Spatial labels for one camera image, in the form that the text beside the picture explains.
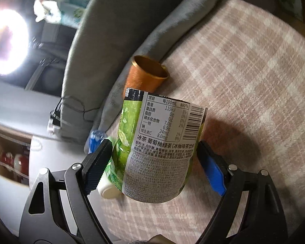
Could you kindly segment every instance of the cup rim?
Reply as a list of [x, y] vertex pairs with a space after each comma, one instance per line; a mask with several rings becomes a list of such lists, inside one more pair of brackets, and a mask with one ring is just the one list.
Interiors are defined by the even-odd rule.
[[[166, 77], [159, 77], [159, 76], [153, 75], [153, 74], [151, 74], [151, 73], [149, 73], [149, 72], [146, 72], [143, 68], [141, 68], [141, 67], [136, 63], [135, 57], [146, 58], [146, 59], [149, 59], [149, 60], [151, 60], [151, 61], [153, 61], [153, 62], [155, 62], [155, 63], [158, 63], [158, 64], [163, 68], [163, 70], [166, 72], [167, 76], [166, 76]], [[160, 64], [158, 61], [149, 58], [148, 56], [144, 56], [144, 55], [135, 55], [135, 56], [132, 57], [131, 62], [132, 62], [132, 65], [133, 65], [133, 66], [135, 66], [136, 68], [142, 70], [145, 74], [149, 75], [150, 77], [152, 77], [152, 78], [154, 78], [154, 79], [165, 80], [165, 79], [168, 79], [168, 78], [169, 78], [169, 72], [168, 72], [167, 68], [166, 68], [164, 65]]]

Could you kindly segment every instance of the bottle label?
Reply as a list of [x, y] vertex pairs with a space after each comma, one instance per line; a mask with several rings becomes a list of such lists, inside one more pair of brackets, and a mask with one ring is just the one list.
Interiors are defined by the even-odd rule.
[[149, 203], [176, 197], [184, 186], [206, 112], [194, 104], [144, 92], [122, 192]]

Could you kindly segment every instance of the orange cup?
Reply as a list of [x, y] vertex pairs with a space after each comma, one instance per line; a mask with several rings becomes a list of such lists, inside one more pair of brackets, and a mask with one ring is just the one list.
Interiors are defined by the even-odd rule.
[[134, 56], [126, 79], [123, 96], [127, 88], [153, 93], [169, 77], [165, 66], [146, 56]]

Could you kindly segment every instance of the gray fabric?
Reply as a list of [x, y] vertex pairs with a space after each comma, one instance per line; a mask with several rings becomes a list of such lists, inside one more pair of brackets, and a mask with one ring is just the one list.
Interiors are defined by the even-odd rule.
[[[182, 35], [210, 12], [216, 2], [217, 0], [183, 0], [147, 37], [133, 55], [147, 55], [160, 61]], [[98, 128], [106, 131], [116, 119], [122, 108], [122, 93], [130, 67], [131, 59], [113, 85], [105, 106], [100, 108], [92, 129]], [[87, 149], [88, 140], [85, 145], [85, 151]]]
[[[79, 99], [85, 110], [100, 107], [131, 55], [181, 1], [91, 0], [69, 52], [62, 96]], [[92, 124], [82, 113], [62, 105], [61, 119], [63, 137], [87, 139]]]

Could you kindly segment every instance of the pink plaid fabric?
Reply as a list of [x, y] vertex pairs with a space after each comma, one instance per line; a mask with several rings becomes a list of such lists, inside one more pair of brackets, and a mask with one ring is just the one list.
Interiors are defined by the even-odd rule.
[[[170, 79], [158, 93], [208, 107], [202, 138], [230, 164], [267, 169], [289, 232], [305, 216], [305, 39], [272, 14], [241, 0], [222, 0], [164, 62]], [[109, 134], [116, 135], [118, 120]], [[240, 224], [247, 194], [230, 235]], [[182, 193], [163, 204], [123, 196], [103, 200], [110, 230], [121, 239], [162, 234], [194, 243], [220, 196], [198, 160]]]

